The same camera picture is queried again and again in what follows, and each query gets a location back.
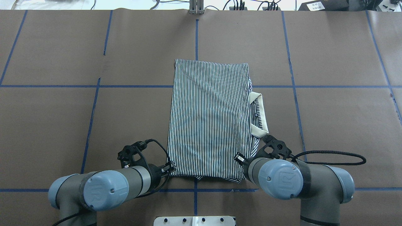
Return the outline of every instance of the white label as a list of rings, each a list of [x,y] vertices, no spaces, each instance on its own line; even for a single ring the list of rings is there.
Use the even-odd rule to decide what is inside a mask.
[[[307,7],[310,11],[318,11],[318,10],[325,9],[325,7],[322,5],[321,2],[314,2],[314,3],[307,4]]]

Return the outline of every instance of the light blue joint cap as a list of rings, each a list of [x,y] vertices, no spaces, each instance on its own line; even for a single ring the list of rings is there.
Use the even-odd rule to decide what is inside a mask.
[[[335,175],[338,177],[340,184],[342,185],[343,200],[342,200],[341,204],[350,202],[353,198],[353,194],[355,193],[355,183],[353,181],[352,176],[349,174],[348,171],[346,171],[342,168],[328,166],[328,165],[324,165],[324,166],[330,168],[335,173]]]
[[[268,195],[282,200],[297,197],[303,188],[300,170],[283,159],[273,159],[263,164],[258,181]]]
[[[94,174],[84,186],[84,200],[95,211],[110,210],[127,198],[129,184],[120,172],[106,170]]]
[[[64,176],[60,177],[59,179],[55,180],[52,185],[49,188],[49,192],[47,193],[47,199],[50,202],[50,205],[53,206],[56,209],[59,209],[56,203],[56,196],[57,192],[59,191],[59,188],[62,186],[62,184],[71,176],[78,175],[76,174],[71,174],[70,176]]]

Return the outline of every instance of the black and white striped cloth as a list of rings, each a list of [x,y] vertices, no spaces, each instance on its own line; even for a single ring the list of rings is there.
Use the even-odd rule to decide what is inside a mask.
[[[172,175],[240,182],[244,175],[234,156],[254,155],[258,137],[268,133],[261,100],[252,92],[247,64],[176,60],[168,139],[177,166]]]

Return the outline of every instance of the metal clamp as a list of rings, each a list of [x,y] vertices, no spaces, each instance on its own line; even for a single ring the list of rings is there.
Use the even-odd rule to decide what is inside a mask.
[[[204,0],[190,0],[190,14],[204,14]]]

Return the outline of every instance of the gray robot arm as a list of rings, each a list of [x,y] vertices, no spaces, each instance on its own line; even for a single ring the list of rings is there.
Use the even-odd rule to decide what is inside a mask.
[[[176,169],[169,157],[165,165],[158,167],[148,164],[141,153],[150,141],[155,140],[125,146],[118,153],[121,169],[73,174],[54,181],[48,199],[54,208],[60,209],[60,219],[65,220],[60,225],[95,226],[97,211],[110,210],[151,194],[161,178],[168,179],[170,172]],[[134,160],[136,154],[140,156],[138,160]]]
[[[246,159],[238,153],[235,160],[243,166],[245,177],[274,198],[301,199],[301,226],[340,225],[340,204],[349,202],[355,191],[351,175],[344,169],[301,160],[289,162],[291,150],[273,136],[263,137],[265,147]]]

